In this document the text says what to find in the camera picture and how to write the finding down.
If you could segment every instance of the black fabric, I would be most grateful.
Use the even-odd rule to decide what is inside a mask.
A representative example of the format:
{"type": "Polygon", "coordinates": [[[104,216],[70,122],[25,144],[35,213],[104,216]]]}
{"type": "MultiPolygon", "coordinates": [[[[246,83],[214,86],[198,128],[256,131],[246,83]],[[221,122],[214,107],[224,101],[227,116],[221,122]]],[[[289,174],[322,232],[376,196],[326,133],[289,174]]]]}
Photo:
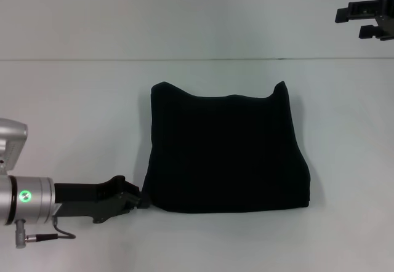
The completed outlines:
{"type": "Polygon", "coordinates": [[[297,146],[284,82],[267,98],[195,97],[151,90],[152,151],[143,191],[185,213],[307,207],[308,166],[297,146]]]}

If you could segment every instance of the white wall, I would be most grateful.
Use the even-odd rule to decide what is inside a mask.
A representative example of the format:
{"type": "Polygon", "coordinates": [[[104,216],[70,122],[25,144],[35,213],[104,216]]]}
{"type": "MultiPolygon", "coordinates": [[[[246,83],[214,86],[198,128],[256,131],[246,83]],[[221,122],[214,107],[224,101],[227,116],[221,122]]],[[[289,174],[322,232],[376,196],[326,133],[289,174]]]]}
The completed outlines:
{"type": "Polygon", "coordinates": [[[391,271],[394,60],[371,58],[394,42],[336,25],[349,1],[0,0],[0,117],[30,128],[13,174],[142,186],[153,85],[266,97],[285,80],[312,175],[307,209],[61,218],[77,239],[24,250],[0,227],[1,270],[391,271]]]}

